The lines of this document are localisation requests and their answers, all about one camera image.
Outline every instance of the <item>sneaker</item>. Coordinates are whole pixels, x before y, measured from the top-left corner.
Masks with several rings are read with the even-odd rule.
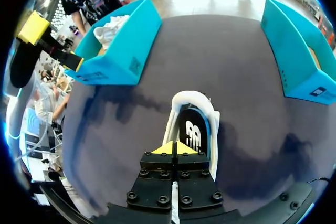
[[[102,44],[103,49],[107,50],[116,35],[116,31],[108,26],[103,26],[96,27],[93,30],[93,34],[96,39]]]

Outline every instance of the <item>yellow triangle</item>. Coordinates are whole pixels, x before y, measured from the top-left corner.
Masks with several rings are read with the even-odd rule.
[[[172,154],[173,153],[173,141],[166,143],[165,145],[159,147],[158,149],[154,150],[153,154],[161,154],[161,153]],[[189,154],[197,154],[197,151],[191,149],[190,147],[186,146],[185,144],[181,143],[180,141],[177,142],[177,153],[189,153]]]

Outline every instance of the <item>table surface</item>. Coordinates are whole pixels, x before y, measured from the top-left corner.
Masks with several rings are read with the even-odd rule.
[[[336,105],[285,98],[260,22],[165,19],[137,86],[75,83],[64,126],[65,174],[101,212],[126,206],[140,158],[162,143],[173,95],[197,90],[221,113],[217,185],[244,215],[297,181],[330,176]],[[323,182],[315,183],[318,194]]]

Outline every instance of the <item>open box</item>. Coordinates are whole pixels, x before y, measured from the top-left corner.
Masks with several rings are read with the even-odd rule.
[[[106,51],[93,34],[96,27],[110,22],[111,16],[130,15]],[[151,0],[137,0],[97,21],[78,45],[75,54],[84,58],[77,72],[66,74],[91,85],[136,85],[162,20]]]
[[[266,0],[261,27],[276,58],[285,96],[335,102],[336,58],[321,31],[276,0]]]

